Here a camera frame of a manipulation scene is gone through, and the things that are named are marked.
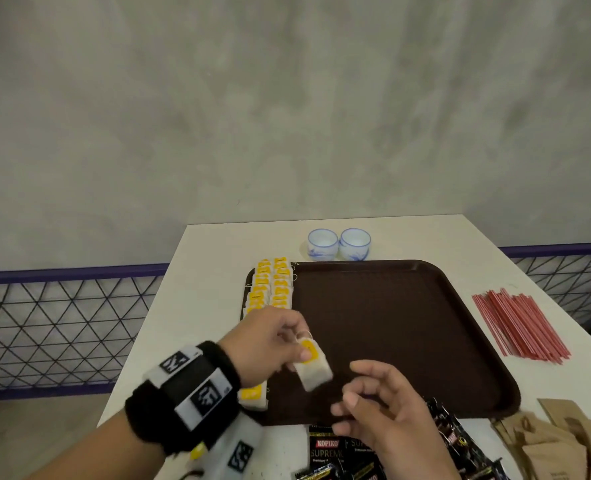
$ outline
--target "table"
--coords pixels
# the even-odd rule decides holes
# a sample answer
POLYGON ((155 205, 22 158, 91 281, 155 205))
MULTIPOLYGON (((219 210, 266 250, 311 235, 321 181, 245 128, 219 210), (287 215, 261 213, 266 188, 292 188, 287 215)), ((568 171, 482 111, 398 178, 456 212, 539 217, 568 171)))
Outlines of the table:
MULTIPOLYGON (((143 372, 186 343, 218 340, 239 320, 244 280, 264 257, 305 261, 306 236, 325 227, 338 235, 349 227, 372 237, 368 259, 422 259, 444 271, 489 341, 499 349, 471 295, 506 288, 531 295, 572 353, 563 365, 502 357, 520 387, 522 409, 546 419, 537 398, 572 399, 591 418, 591 336, 461 215, 369 217, 187 226, 138 339, 109 398, 100 423, 124 405, 143 372)), ((490 458, 504 457, 513 480, 521 475, 485 419, 462 421, 490 458)), ((266 428, 247 478, 289 480, 307 465, 303 426, 266 428)), ((187 458, 167 460, 157 479, 177 480, 187 458)))

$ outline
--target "tray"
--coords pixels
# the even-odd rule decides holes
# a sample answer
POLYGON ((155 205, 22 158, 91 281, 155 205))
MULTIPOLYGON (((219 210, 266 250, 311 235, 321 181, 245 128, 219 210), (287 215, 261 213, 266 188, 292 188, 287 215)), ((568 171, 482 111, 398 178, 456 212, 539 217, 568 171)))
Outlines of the tray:
MULTIPOLYGON (((444 273, 419 260, 294 264, 293 305, 327 356, 334 378, 311 393, 296 374, 269 379, 264 426, 332 424, 332 403, 355 374, 351 360, 395 365, 425 397, 458 418, 515 413, 520 391, 444 273)), ((252 282, 247 276, 243 304, 252 282)))

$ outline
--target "concrete wall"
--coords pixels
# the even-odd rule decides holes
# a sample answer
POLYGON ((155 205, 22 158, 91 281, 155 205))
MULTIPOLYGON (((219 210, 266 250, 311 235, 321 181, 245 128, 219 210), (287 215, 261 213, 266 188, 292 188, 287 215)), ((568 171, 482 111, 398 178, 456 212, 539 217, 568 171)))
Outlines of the concrete wall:
POLYGON ((0 269, 454 212, 591 241, 591 0, 0 0, 0 269))

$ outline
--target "ceramic cup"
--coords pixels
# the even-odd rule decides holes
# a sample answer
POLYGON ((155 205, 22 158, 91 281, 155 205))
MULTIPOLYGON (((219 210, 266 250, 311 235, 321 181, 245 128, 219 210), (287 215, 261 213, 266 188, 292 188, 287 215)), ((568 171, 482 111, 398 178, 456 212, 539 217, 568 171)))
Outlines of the ceramic cup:
POLYGON ((371 236, 362 229, 352 227, 339 236, 339 254, 349 261, 364 261, 369 254, 371 236))
POLYGON ((333 261, 338 253, 338 235, 329 229, 314 229, 307 238, 308 255, 314 261, 333 261))

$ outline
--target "red logo label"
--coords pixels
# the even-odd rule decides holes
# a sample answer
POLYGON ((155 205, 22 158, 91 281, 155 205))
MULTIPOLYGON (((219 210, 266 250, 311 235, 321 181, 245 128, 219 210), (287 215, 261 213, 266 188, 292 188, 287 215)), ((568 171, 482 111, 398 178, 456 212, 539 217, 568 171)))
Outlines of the red logo label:
POLYGON ((339 440, 317 440, 315 442, 316 448, 337 448, 339 440))

